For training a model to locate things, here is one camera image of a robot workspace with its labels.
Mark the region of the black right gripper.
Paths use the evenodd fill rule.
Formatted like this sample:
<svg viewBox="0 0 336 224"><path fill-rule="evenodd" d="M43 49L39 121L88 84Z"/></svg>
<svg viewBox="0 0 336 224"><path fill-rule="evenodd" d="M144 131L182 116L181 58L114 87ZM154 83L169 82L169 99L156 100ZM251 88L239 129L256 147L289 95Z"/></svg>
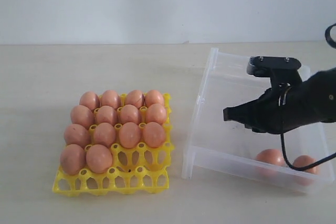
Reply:
<svg viewBox="0 0 336 224"><path fill-rule="evenodd" d="M224 121L235 121L255 133L281 134L308 125L310 107L299 86L280 93L268 89L256 100L223 110Z"/></svg>

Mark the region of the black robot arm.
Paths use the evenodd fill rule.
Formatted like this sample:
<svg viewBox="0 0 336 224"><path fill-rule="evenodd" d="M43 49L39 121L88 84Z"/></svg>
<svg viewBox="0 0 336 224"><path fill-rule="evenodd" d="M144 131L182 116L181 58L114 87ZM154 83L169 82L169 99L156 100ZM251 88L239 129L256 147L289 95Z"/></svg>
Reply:
<svg viewBox="0 0 336 224"><path fill-rule="evenodd" d="M267 89L258 99L223 110L257 133L281 134L298 127L335 122L335 69L319 71L298 85Z"/></svg>

